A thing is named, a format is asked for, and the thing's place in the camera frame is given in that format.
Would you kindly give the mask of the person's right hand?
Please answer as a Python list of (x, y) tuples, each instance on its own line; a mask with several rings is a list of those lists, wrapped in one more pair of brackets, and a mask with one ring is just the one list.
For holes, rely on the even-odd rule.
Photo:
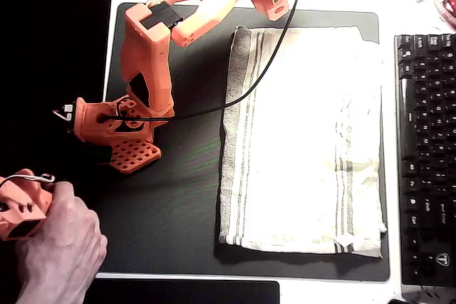
[(38, 290), (86, 290), (107, 253), (98, 215), (74, 194), (69, 182), (55, 184), (48, 216), (39, 230), (16, 245), (24, 285)]

